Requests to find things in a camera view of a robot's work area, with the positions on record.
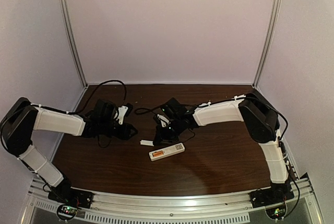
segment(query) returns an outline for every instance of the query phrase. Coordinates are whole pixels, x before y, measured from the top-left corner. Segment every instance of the wire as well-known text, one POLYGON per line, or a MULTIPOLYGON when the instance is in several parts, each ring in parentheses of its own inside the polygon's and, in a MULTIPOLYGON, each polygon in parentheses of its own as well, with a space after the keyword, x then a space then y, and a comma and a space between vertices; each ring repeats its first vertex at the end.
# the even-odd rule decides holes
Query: wire
POLYGON ((43 186, 43 191, 44 191, 44 192, 46 192, 46 193, 50 193, 50 192, 52 192, 52 191, 51 191, 51 189, 50 189, 50 190, 48 190, 48 191, 47 191, 47 190, 45 190, 45 186, 48 186, 48 187, 49 187, 49 189, 50 189, 50 186, 49 186, 48 184, 44 184, 44 186, 43 186))
POLYGON ((111 82, 118 82, 118 83, 120 83, 123 86, 123 88, 124 88, 124 96, 123 96, 123 102, 122 102, 122 104, 124 104, 125 101, 126 101, 126 97, 127 97, 127 88, 126 88, 126 85, 122 81, 120 81, 118 79, 111 79, 111 80, 106 80, 106 81, 104 81, 102 83, 99 83, 98 86, 95 87, 95 89, 93 90, 93 92, 91 93, 91 95, 86 100, 85 105, 79 111, 76 111, 76 112, 67 112, 67 111, 63 111, 63 110, 57 109, 57 108, 48 107, 48 106, 45 106, 45 105, 39 106, 37 104, 32 104, 31 106, 37 107, 37 108, 40 107, 40 108, 47 109, 47 110, 50 110, 50 111, 54 111, 54 112, 57 112, 57 113, 64 113, 64 114, 69 114, 69 115, 79 114, 79 113, 82 113, 86 109, 89 101, 91 100, 91 98, 93 97, 93 95, 95 94, 95 92, 102 85, 107 84, 107 83, 111 83, 111 82))
MULTIPOLYGON (((279 116, 282 117, 282 119, 285 121, 285 128, 281 134, 281 136, 279 136, 279 140, 281 140, 284 136, 284 134, 286 133, 288 127, 289 127, 289 122, 287 120, 287 118, 284 117, 284 115, 282 113, 280 113, 278 110, 276 110, 274 107, 268 105, 268 104, 265 104, 263 101, 257 99, 257 98, 254 98, 254 97, 238 97, 238 98, 232 98, 232 99, 226 99, 226 100, 221 100, 221 101, 217 101, 217 102, 213 102, 213 103, 210 103, 210 104, 204 104, 204 105, 192 105, 192 104, 180 104, 180 105, 175 105, 176 107, 196 107, 196 108, 206 108, 210 105, 214 105, 214 104, 218 104, 218 103, 223 103, 223 102, 228 102, 228 101, 234 101, 234 100, 242 100, 242 99, 245 99, 245 100, 254 100, 254 101, 257 101, 257 102, 260 102, 262 105, 264 105, 266 108, 268 109, 271 109, 273 110, 275 113, 277 113, 279 116)), ((143 115, 143 114, 147 114, 147 113, 154 113, 155 110, 161 108, 162 106, 166 105, 166 103, 164 104, 161 104, 159 106, 156 106, 154 108, 137 108, 134 110, 134 114, 135 115, 143 115)))
POLYGON ((122 103, 122 104, 124 104, 125 101, 126 101, 126 96, 127 96, 126 85, 125 85, 122 81, 120 81, 120 80, 118 80, 118 79, 110 79, 110 80, 106 80, 106 81, 104 81, 104 82, 102 82, 102 83, 99 83, 98 86, 95 87, 95 89, 93 90, 93 92, 91 93, 91 95, 90 95, 90 96, 88 97, 88 99, 86 100, 85 105, 84 105, 79 111, 77 111, 77 112, 72 112, 72 113, 69 113, 69 114, 79 114, 79 113, 82 113, 82 112, 85 110, 85 108, 87 107, 87 105, 88 105, 90 99, 93 97, 93 95, 95 94, 95 92, 96 92, 102 85, 107 84, 107 83, 111 83, 111 82, 118 82, 118 83, 120 83, 120 84, 123 86, 123 88, 124 88, 124 96, 123 96, 123 103, 122 103))
POLYGON ((46 179, 44 179, 43 177, 41 177, 38 173, 35 173, 38 175, 39 178, 41 178, 41 180, 45 183, 45 185, 47 185, 49 187, 49 189, 51 190, 51 192, 58 197, 60 200, 62 200, 64 203, 68 203, 68 200, 60 197, 52 188, 52 186, 46 181, 46 179))
POLYGON ((196 133, 193 131, 193 130, 191 130, 190 128, 188 128, 188 130, 189 130, 189 132, 191 132, 193 135, 191 136, 191 137, 189 137, 188 139, 186 139, 184 142, 182 142, 182 143, 186 143, 188 140, 190 140, 190 139, 192 139, 192 138, 194 138, 195 136, 196 136, 196 133))
POLYGON ((79 198, 77 197, 77 208, 79 208, 79 205, 80 205, 80 201, 79 201, 79 198))
MULTIPOLYGON (((154 108, 136 108, 134 110, 134 114, 135 115, 144 115, 147 113, 154 113, 155 110, 159 109, 160 107, 163 107, 164 105, 166 105, 166 103, 158 105, 154 108)), ((194 105, 194 104, 179 104, 179 105, 174 105, 174 107, 195 107, 195 108, 203 108, 203 107, 207 107, 208 105, 194 105)))
POLYGON ((97 138, 98 138, 98 145, 99 145, 99 147, 101 147, 101 148, 107 148, 108 146, 110 146, 111 138, 110 138, 108 144, 106 144, 105 146, 102 146, 102 145, 101 145, 101 142, 100 142, 100 135, 98 135, 97 138))
POLYGON ((285 213, 287 213, 288 212, 288 205, 287 205, 287 203, 285 202, 285 200, 284 200, 284 204, 285 204, 285 213))
POLYGON ((297 198, 296 204, 293 206, 293 208, 291 209, 291 211, 290 211, 287 215, 285 215, 284 218, 286 218, 287 216, 289 216, 289 215, 292 214, 292 212, 296 209, 296 207, 297 207, 297 205, 298 205, 298 203, 299 203, 300 197, 301 197, 301 191, 300 191, 300 189, 299 189, 299 187, 298 187, 296 181, 294 180, 294 178, 292 178, 292 176, 291 176, 289 170, 288 170, 288 174, 289 174, 289 177, 290 177, 290 179, 292 180, 293 184, 294 184, 294 185, 296 186, 296 188, 297 188, 297 191, 298 191, 298 198, 297 198))

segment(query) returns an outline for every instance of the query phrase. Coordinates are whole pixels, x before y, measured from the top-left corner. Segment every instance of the wooden table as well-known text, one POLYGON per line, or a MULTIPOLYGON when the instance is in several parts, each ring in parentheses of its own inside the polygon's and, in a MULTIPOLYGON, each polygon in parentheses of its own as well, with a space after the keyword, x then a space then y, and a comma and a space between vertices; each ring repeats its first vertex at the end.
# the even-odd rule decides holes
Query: wooden table
MULTIPOLYGON (((135 108, 151 108, 175 97, 181 103, 219 101, 251 91, 251 86, 225 85, 128 85, 127 102, 135 108)), ((90 86, 80 106, 91 94, 90 86)), ((120 104, 123 88, 101 87, 88 104, 98 98, 120 104)), ((65 135, 53 163, 74 187, 129 195, 192 196, 239 192, 270 185, 269 169, 259 145, 242 122, 212 124, 195 129, 196 137, 185 143, 182 154, 151 162, 148 152, 157 147, 141 146, 141 139, 153 139, 156 123, 152 114, 133 113, 125 119, 139 134, 130 140, 113 138, 106 149, 96 139, 65 135)), ((181 135, 186 140, 192 134, 181 135)), ((105 144, 108 139, 101 138, 105 144)))

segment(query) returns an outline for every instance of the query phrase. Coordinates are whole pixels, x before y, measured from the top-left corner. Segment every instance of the white wall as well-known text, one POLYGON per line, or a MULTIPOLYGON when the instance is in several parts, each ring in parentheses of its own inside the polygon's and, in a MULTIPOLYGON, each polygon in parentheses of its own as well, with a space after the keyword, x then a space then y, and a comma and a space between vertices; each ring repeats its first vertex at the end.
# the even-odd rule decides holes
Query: white wall
MULTIPOLYGON (((58 0, 0 0, 0 119, 21 97, 71 110, 82 91, 58 0)), ((33 141, 50 157, 58 134, 33 141)), ((0 147, 0 223, 17 223, 32 176, 0 147)))
POLYGON ((282 0, 260 89, 290 122, 287 141, 325 223, 334 218, 333 68, 334 0, 282 0))
POLYGON ((251 84, 272 0, 68 0, 88 83, 251 84))

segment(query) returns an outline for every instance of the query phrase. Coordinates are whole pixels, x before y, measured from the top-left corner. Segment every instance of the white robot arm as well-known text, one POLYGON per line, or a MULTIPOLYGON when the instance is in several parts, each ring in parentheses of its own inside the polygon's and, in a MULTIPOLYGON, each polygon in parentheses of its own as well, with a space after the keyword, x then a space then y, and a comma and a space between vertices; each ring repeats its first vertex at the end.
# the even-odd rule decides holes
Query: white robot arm
MULTIPOLYGON (((212 123, 228 122, 228 121, 244 121, 239 110, 239 104, 246 99, 246 95, 235 97, 233 101, 221 102, 217 104, 204 103, 199 105, 193 114, 195 122, 198 126, 206 126, 212 123)), ((270 171, 270 180, 272 183, 285 183, 288 179, 288 172, 285 165, 285 155, 283 156, 279 145, 281 133, 276 130, 275 139, 268 139, 266 143, 259 143, 266 157, 266 161, 270 171)))
POLYGON ((290 189, 287 156, 279 130, 278 111, 256 90, 217 103, 203 103, 187 109, 172 98, 160 106, 163 115, 156 115, 154 145, 173 144, 187 130, 213 123, 244 122, 250 137, 260 145, 270 171, 271 188, 251 193, 254 207, 293 198, 290 189))
POLYGON ((80 199, 80 207, 89 208, 92 194, 72 189, 69 179, 34 146, 31 134, 46 130, 86 138, 105 135, 130 139, 138 131, 123 120, 130 114, 132 106, 127 104, 118 108, 109 101, 98 100, 94 110, 86 115, 46 108, 20 98, 0 123, 2 144, 49 186, 49 198, 73 207, 77 207, 77 199, 80 199))

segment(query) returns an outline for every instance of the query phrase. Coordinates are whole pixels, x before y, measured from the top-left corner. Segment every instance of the aluminum frame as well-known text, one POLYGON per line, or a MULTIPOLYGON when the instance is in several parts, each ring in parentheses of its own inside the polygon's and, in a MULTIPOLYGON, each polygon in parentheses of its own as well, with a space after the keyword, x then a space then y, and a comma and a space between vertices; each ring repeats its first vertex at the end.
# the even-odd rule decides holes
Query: aluminum frame
MULTIPOLYGON (((311 202, 308 207, 313 223, 322 224, 321 213, 309 179, 305 178, 296 182, 301 191, 300 197, 305 198, 307 202, 311 202)), ((24 210, 21 224, 30 223, 34 207, 40 207, 36 205, 38 200, 52 205, 48 207, 49 211, 53 211, 54 206, 60 205, 47 198, 47 193, 42 189, 43 185, 44 183, 40 179, 35 178, 33 180, 29 189, 29 200, 24 210)), ((296 200, 298 195, 295 185, 292 183, 291 186, 295 198, 287 202, 296 200)), ((92 191, 93 200, 91 208, 83 209, 76 218, 88 220, 89 216, 97 216, 97 219, 113 217, 123 220, 159 220, 160 222, 216 220, 217 218, 224 217, 233 218, 264 209, 264 207, 252 208, 249 197, 249 192, 251 191, 184 197, 132 196, 92 191)))
POLYGON ((272 3, 272 9, 271 9, 271 15, 270 15, 270 21, 269 21, 269 27, 268 27, 268 31, 267 31, 267 35, 266 35, 266 40, 265 40, 265 44, 262 50, 262 55, 261 55, 261 59, 259 62, 259 66, 257 68, 257 72, 255 75, 255 79, 254 79, 254 83, 253 86, 255 88, 258 88, 260 79, 261 79, 261 75, 263 72, 263 69, 265 67, 265 63, 268 57, 268 53, 269 53, 269 49, 270 49, 270 45, 272 42, 272 38, 273 38, 273 34, 274 34, 274 30, 275 30, 275 26, 277 23, 277 19, 278 19, 278 13, 281 7, 281 2, 282 0, 273 0, 272 3))
POLYGON ((60 0, 60 4, 61 4, 63 19, 64 19, 64 26, 65 26, 65 31, 66 31, 66 35, 67 35, 67 40, 68 40, 69 48, 71 50, 74 65, 75 65, 75 68, 77 70, 77 73, 78 73, 78 76, 79 76, 80 83, 81 83, 82 87, 86 88, 88 84, 86 82, 85 74, 83 73, 84 70, 82 69, 82 65, 81 65, 81 62, 80 62, 78 50, 77 50, 77 47, 76 47, 76 44, 75 44, 74 34, 73 34, 72 25, 71 25, 71 21, 70 21, 70 17, 69 17, 67 1, 66 0, 60 0))

